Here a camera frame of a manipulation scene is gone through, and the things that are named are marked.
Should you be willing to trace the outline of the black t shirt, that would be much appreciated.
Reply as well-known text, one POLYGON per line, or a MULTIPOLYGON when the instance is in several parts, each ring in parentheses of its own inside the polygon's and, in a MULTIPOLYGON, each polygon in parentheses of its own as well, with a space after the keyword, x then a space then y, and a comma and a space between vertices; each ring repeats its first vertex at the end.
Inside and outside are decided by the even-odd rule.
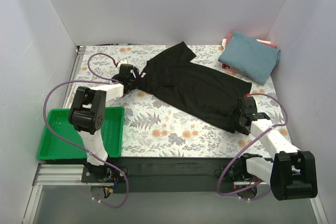
POLYGON ((234 133, 238 98, 251 83, 191 61, 196 57, 181 42, 148 60, 136 87, 206 123, 234 133))

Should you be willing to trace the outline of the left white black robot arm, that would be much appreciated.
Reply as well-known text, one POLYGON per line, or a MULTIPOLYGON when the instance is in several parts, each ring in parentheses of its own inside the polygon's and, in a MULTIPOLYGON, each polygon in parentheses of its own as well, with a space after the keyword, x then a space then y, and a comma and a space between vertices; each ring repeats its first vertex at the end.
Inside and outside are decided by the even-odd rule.
POLYGON ((101 133, 106 103, 135 89, 135 81, 140 76, 138 68, 127 63, 118 64, 117 69, 117 84, 79 87, 69 112, 69 123, 79 133, 84 148, 88 150, 85 167, 100 182, 108 181, 112 175, 111 168, 104 163, 108 159, 108 153, 101 133))

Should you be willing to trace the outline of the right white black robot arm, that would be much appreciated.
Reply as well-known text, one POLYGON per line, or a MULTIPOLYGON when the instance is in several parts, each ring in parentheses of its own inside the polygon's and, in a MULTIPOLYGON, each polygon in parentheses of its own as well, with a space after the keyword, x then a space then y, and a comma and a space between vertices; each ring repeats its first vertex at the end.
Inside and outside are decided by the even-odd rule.
POLYGON ((245 135, 255 136, 272 160, 259 154, 241 150, 224 168, 219 177, 265 182, 277 200, 314 198, 318 194, 315 157, 291 144, 278 131, 280 124, 273 124, 264 112, 258 112, 251 94, 238 98, 238 105, 229 117, 229 127, 245 135))

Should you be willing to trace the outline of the folded red t shirt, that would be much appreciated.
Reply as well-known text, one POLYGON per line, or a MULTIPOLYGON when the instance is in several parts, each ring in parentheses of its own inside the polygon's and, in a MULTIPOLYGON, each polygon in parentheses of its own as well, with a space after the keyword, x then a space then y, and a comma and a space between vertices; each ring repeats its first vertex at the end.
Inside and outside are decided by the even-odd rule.
MULTIPOLYGON (((228 43, 229 43, 229 41, 230 41, 230 39, 231 39, 231 37, 232 37, 232 34, 233 33, 228 33, 228 35, 227 35, 227 37, 225 38, 225 39, 227 39, 228 41, 226 42, 226 45, 228 45, 228 43)), ((226 64, 222 64, 222 68, 223 69, 227 69, 227 70, 229 70, 229 71, 236 71, 237 72, 237 70, 236 69, 234 69, 234 68, 232 68, 232 67, 230 67, 230 66, 228 66, 228 65, 226 65, 226 64)))

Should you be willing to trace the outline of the folded teal t shirt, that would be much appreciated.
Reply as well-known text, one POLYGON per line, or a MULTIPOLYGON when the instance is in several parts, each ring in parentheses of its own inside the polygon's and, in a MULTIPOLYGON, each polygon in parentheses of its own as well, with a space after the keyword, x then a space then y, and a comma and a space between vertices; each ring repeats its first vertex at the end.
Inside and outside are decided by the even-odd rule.
POLYGON ((264 85, 280 60, 280 49, 239 31, 228 34, 218 61, 264 85))

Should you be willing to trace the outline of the floral patterned table mat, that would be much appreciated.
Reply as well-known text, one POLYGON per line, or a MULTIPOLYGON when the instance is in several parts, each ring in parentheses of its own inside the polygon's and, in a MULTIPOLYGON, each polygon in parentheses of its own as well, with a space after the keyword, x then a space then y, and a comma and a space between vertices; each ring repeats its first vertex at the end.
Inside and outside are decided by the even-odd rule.
MULTIPOLYGON (((115 75, 114 61, 126 59, 129 64, 143 69, 148 60, 165 49, 165 45, 81 47, 77 83, 71 86, 65 106, 71 106, 79 86, 93 87, 97 81, 115 75)), ((122 156, 234 157, 242 149, 269 156, 253 136, 216 128, 141 90, 112 100, 109 106, 124 108, 122 156)))

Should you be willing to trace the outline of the green plastic tray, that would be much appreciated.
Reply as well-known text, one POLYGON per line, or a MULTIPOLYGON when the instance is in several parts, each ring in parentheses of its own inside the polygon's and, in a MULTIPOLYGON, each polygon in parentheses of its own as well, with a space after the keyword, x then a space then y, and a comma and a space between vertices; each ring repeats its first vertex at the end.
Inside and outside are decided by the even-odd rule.
MULTIPOLYGON (((51 128, 65 139, 83 146, 83 141, 78 132, 68 122, 68 109, 53 109, 49 112, 48 123, 51 128)), ((102 140, 109 157, 121 156, 122 134, 124 123, 124 108, 106 108, 104 123, 101 128, 102 140)), ((42 161, 59 159, 83 159, 87 158, 87 153, 75 146, 72 146, 57 136, 53 135, 46 127, 37 158, 42 161)))

